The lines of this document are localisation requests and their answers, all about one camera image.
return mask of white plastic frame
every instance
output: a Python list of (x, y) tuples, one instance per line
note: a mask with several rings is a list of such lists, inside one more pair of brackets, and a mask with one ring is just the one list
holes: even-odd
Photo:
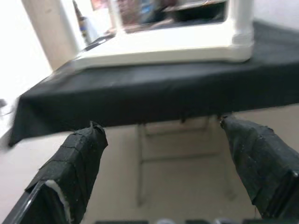
[(126, 34), (111, 0), (115, 38), (82, 53), (76, 69), (129, 64), (226, 60), (244, 62), (253, 49), (254, 0), (228, 0), (227, 19), (220, 24), (143, 31)]

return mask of black electrical tape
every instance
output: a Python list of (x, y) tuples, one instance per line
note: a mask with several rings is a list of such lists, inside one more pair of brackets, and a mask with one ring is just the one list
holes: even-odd
[[(102, 127), (91, 127), (69, 135), (59, 150), (38, 171), (5, 224), (79, 224), (99, 172), (107, 139)], [(45, 183), (53, 180), (68, 203), (70, 219), (58, 193)]]
[(221, 122), (236, 170), (264, 218), (299, 218), (299, 154), (274, 131), (250, 121)]

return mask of floor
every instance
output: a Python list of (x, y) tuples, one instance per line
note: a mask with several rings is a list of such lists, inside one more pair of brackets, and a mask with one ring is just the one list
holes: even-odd
[[(241, 118), (268, 125), (291, 147), (299, 149), (299, 106), (239, 113)], [(151, 133), (192, 129), (204, 120), (160, 123), (148, 126)], [(219, 151), (224, 156), (203, 157), (144, 166), (144, 203), (136, 204), (137, 135), (135, 126), (106, 129), (105, 149), (98, 178), (82, 224), (97, 220), (149, 220), (171, 218), (182, 224), (186, 219), (227, 217), (239, 221), (253, 218), (255, 208), (230, 159), (226, 136), (212, 118), (205, 132), (185, 132), (147, 137), (144, 157), (204, 154)], [(12, 209), (23, 189), (59, 148), (68, 133), (25, 140), (13, 150), (0, 146), (0, 222)], [(235, 197), (227, 194), (226, 175)]]

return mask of table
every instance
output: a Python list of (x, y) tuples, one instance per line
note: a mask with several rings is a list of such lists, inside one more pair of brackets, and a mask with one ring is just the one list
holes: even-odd
[(246, 63), (86, 69), (21, 95), (9, 145), (24, 138), (238, 112), (299, 102), (299, 33), (255, 22)]

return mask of black cloth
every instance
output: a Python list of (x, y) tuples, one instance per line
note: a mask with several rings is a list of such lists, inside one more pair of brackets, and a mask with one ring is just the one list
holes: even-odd
[(298, 103), (299, 33), (254, 28), (246, 63), (95, 68), (40, 83), (20, 97), (9, 145), (90, 120), (122, 126)]

